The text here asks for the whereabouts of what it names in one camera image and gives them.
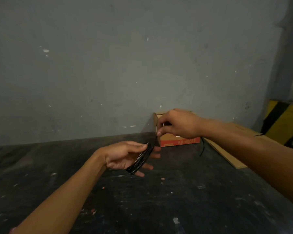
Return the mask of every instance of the forearm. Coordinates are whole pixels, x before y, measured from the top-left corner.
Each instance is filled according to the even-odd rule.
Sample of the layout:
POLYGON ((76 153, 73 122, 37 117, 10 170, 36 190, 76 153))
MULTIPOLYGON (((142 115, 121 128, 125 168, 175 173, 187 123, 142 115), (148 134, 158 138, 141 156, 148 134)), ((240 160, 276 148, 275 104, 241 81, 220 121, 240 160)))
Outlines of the forearm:
POLYGON ((105 169, 104 157, 95 152, 77 173, 37 207, 13 234, 68 233, 105 169))
POLYGON ((293 202, 293 149, 215 122, 206 137, 242 161, 293 202))

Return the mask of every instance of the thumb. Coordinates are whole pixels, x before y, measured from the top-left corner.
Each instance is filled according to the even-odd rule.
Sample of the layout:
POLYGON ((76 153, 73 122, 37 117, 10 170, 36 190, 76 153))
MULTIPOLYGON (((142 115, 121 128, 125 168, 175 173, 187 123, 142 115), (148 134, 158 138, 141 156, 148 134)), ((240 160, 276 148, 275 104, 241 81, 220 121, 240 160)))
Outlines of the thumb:
POLYGON ((128 144, 127 145, 127 151, 129 153, 141 153, 146 148, 147 148, 147 145, 146 144, 143 144, 143 145, 132 145, 132 144, 128 144))
POLYGON ((174 134, 174 128, 173 126, 163 126, 162 128, 160 128, 157 132, 157 136, 160 137, 164 134, 167 134, 167 133, 171 133, 171 134, 174 134))

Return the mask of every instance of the left hand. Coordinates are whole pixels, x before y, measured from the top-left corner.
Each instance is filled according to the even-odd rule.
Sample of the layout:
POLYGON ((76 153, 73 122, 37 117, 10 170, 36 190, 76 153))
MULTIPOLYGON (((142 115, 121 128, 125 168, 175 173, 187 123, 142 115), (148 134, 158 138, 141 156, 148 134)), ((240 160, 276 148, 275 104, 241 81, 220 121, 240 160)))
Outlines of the left hand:
MULTIPOLYGON (((112 169, 126 169, 131 166, 139 156, 147 148, 146 144, 134 141, 122 141, 106 147, 99 148, 95 153, 104 155, 106 167, 112 169)), ((155 146, 150 158, 160 158, 160 154, 156 153, 161 150, 155 146)), ((145 163, 142 168, 152 170, 153 166, 145 163)), ((144 177, 144 173, 137 171, 135 175, 144 177)))

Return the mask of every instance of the black table surface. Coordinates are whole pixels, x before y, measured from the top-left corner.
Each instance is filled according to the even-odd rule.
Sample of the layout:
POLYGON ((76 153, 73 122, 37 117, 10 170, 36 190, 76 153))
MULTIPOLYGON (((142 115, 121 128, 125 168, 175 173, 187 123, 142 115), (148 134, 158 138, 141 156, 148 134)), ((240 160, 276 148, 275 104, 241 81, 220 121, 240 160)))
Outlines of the black table surface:
MULTIPOLYGON (((0 233, 17 226, 97 148, 154 137, 0 147, 0 233)), ((249 168, 233 168, 207 142, 199 157, 202 148, 202 143, 163 148, 161 159, 149 160, 154 169, 144 178, 106 171, 70 233, 293 233, 289 200, 249 168)))

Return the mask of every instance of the yellow and black hazard stripe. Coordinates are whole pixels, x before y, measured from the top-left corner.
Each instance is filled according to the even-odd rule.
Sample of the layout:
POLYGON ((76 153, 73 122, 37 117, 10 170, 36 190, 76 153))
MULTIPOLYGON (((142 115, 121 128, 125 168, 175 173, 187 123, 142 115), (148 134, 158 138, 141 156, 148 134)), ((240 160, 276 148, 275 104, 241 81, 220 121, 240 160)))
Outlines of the yellow and black hazard stripe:
POLYGON ((271 100, 261 133, 293 148, 293 103, 271 100))

